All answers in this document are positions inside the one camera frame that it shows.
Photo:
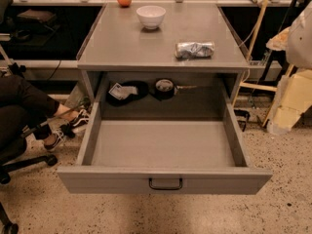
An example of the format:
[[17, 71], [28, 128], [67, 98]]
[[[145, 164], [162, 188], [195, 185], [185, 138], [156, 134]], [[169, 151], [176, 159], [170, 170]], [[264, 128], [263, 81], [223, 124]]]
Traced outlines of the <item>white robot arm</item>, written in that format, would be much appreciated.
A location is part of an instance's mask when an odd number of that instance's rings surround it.
[[287, 62], [298, 68], [312, 68], [312, 1], [290, 27], [271, 38], [266, 47], [285, 51]]

